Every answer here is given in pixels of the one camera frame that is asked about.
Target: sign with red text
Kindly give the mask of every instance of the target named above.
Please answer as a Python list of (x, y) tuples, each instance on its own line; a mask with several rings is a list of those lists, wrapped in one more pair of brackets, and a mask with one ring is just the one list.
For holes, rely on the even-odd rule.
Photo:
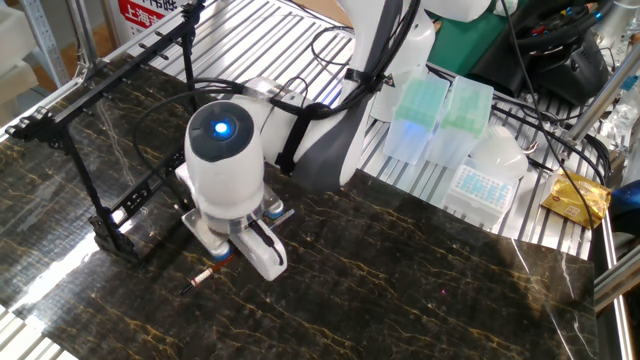
[(160, 21), (172, 11), (179, 11), (188, 0), (117, 0), (111, 1), (118, 43), (123, 44)]

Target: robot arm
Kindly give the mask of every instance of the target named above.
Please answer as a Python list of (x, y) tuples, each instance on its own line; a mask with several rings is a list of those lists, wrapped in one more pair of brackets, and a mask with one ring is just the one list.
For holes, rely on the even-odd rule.
[[(372, 74), (385, 61), (383, 57), (388, 54), (391, 36), (403, 12), (402, 3), (397, 0), (339, 0), (339, 3), (352, 20), (356, 36), (350, 72), (357, 76), (344, 80), (341, 100), (346, 101), (361, 86), (356, 80), (358, 76)], [(405, 7), (409, 3), (414, 6), (414, 15), (422, 13), (415, 8), (419, 0), (406, 0)], [(431, 25), (426, 15), (417, 19), (411, 28), (405, 26), (404, 34), (410, 40), (408, 47), (400, 49), (404, 51), (403, 57), (420, 52), (415, 49), (421, 44), (420, 34), (428, 32), (425, 22)], [(429, 49), (423, 51), (426, 54), (416, 57), (422, 60), (414, 63), (403, 60), (392, 63), (392, 67), (406, 71), (423, 65)], [(246, 86), (259, 87), (252, 82)], [(265, 279), (275, 279), (287, 266), (286, 254), (260, 219), (265, 210), (283, 206), (277, 199), (269, 202), (272, 196), (265, 195), (272, 192), (263, 182), (264, 161), (283, 170), (289, 168), (285, 171), (309, 191), (339, 189), (356, 171), (371, 97), (372, 94), (367, 94), (357, 101), (349, 99), (351, 106), (346, 110), (323, 120), (306, 122), (274, 109), (270, 102), (248, 96), (202, 107), (188, 125), (186, 163), (176, 171), (188, 185), (196, 204), (195, 213), (187, 214), (183, 220), (210, 251), (216, 248), (215, 244), (224, 247), (229, 238)], [(299, 100), (288, 99), (294, 104)], [(293, 151), (291, 134), (298, 135)], [(212, 254), (220, 257), (219, 252)]]

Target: cardboard box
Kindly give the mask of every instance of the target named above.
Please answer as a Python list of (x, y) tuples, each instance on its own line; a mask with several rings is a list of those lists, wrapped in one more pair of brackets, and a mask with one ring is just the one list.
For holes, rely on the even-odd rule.
[(343, 25), (351, 26), (349, 17), (344, 13), (336, 0), (294, 0), (294, 2), (329, 17)]

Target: black marble surface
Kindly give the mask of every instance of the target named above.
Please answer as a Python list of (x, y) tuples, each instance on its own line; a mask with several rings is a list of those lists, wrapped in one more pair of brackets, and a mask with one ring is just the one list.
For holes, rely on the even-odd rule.
[[(71, 128), (109, 205), (144, 173), (133, 122), (184, 89), (156, 71), (132, 80)], [(152, 117), (145, 153), (167, 154), (187, 121), (180, 104)], [(181, 297), (211, 259), (170, 193), (126, 226), (140, 252), (153, 250), (136, 267), (97, 249), (70, 159), (4, 140), (0, 304), (80, 359), (596, 358), (586, 261), (473, 228), (361, 172), (322, 196), (271, 169), (266, 177), (296, 210), (277, 230), (287, 271), (269, 283), (236, 259)]]

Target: black metal stand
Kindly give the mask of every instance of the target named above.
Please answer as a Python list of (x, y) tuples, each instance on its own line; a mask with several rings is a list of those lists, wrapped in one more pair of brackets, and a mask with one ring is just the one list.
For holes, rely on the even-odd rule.
[[(195, 0), (195, 2), (183, 5), (182, 17), (184, 21), (180, 25), (166, 35), (156, 31), (155, 34), (160, 37), (158, 41), (151, 46), (140, 43), (140, 47), (144, 49), (140, 55), (118, 69), (106, 80), (91, 88), (89, 92), (60, 114), (53, 115), (47, 109), (41, 107), (30, 116), (20, 119), (17, 125), (10, 126), (6, 130), (7, 134), (13, 138), (25, 142), (38, 140), (47, 143), (52, 149), (62, 150), (65, 155), (71, 156), (87, 195), (89, 195), (91, 203), (96, 210), (96, 215), (89, 219), (96, 233), (96, 243), (101, 249), (131, 262), (138, 263), (141, 258), (135, 251), (131, 240), (120, 231), (120, 227), (151, 199), (166, 182), (167, 176), (184, 163), (184, 149), (182, 147), (176, 149), (156, 166), (155, 171), (149, 171), (133, 185), (112, 208), (107, 208), (102, 205), (98, 191), (93, 185), (91, 175), (69, 134), (68, 125), (82, 113), (90, 113), (88, 109), (103, 97), (110, 98), (109, 92), (111, 90), (122, 82), (129, 82), (127, 78), (141, 68), (146, 67), (155, 57), (166, 58), (163, 52), (172, 44), (178, 44), (183, 49), (187, 90), (194, 90), (191, 50), (195, 38), (195, 26), (200, 22), (200, 13), (203, 9), (204, 0)], [(190, 99), (190, 105), (194, 111), (197, 110), (198, 104), (195, 97)], [(159, 181), (152, 183), (152, 178), (155, 177), (154, 173), (162, 176)], [(126, 215), (116, 223), (112, 215), (118, 210), (123, 210)]]

